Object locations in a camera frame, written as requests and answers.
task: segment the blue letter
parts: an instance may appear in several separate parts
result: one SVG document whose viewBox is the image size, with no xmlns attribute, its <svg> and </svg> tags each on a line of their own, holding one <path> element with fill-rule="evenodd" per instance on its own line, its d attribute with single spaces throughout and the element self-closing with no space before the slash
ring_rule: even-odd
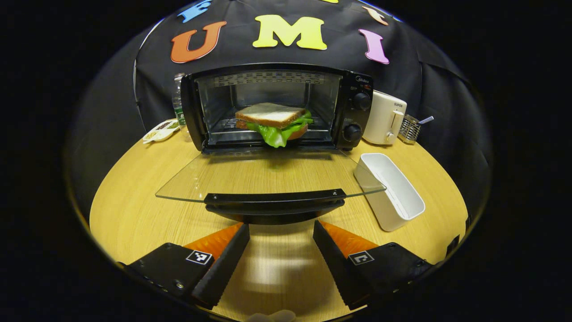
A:
<svg viewBox="0 0 572 322">
<path fill-rule="evenodd" d="M 194 18 L 194 17 L 200 15 L 201 13 L 205 12 L 206 7 L 210 6 L 211 1 L 212 0 L 201 1 L 201 2 L 197 3 L 196 5 L 186 9 L 182 13 L 178 14 L 177 17 L 182 15 L 183 17 L 185 17 L 185 19 L 182 22 L 186 23 L 187 21 L 191 20 L 192 18 Z"/>
</svg>

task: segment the lettuce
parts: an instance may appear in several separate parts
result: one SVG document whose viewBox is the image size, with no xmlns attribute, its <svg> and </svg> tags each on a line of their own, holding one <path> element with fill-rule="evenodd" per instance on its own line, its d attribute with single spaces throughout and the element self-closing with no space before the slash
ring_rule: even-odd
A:
<svg viewBox="0 0 572 322">
<path fill-rule="evenodd" d="M 294 122 L 290 123 L 287 127 L 279 129 L 276 127 L 268 127 L 264 125 L 259 125 L 256 123 L 247 122 L 247 127 L 251 131 L 255 131 L 262 135 L 264 141 L 272 147 L 285 147 L 286 141 L 292 135 L 292 133 L 303 128 L 306 124 L 312 124 L 312 114 L 310 111 L 306 110 L 306 113 L 298 117 Z"/>
</svg>

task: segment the oven control knob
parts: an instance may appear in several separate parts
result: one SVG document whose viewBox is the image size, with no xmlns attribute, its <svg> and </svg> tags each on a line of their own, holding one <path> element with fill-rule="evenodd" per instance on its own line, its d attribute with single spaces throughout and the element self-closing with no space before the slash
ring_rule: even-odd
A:
<svg viewBox="0 0 572 322">
<path fill-rule="evenodd" d="M 352 100 L 353 107 L 367 111 L 371 107 L 371 99 L 367 93 L 357 93 Z"/>
<path fill-rule="evenodd" d="M 350 124 L 344 129 L 344 139 L 355 142 L 362 138 L 362 128 L 357 124 Z"/>
</svg>

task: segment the pink letter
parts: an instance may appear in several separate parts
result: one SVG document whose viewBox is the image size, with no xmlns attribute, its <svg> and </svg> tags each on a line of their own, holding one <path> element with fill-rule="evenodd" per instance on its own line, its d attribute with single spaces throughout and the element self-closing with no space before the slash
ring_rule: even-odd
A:
<svg viewBox="0 0 572 322">
<path fill-rule="evenodd" d="M 371 60 L 379 61 L 382 64 L 389 64 L 390 60 L 387 59 L 387 57 L 383 54 L 383 47 L 382 47 L 383 37 L 364 29 L 359 29 L 359 32 L 361 32 L 366 37 L 366 43 L 367 43 L 366 57 Z"/>
</svg>

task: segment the oven vent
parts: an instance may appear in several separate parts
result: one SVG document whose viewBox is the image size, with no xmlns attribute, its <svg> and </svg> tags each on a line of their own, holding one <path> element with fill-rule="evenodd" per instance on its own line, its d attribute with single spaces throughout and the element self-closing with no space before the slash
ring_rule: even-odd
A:
<svg viewBox="0 0 572 322">
<path fill-rule="evenodd" d="M 244 72 L 214 79 L 216 87 L 249 83 L 309 83 L 323 84 L 324 75 L 305 72 Z"/>
</svg>

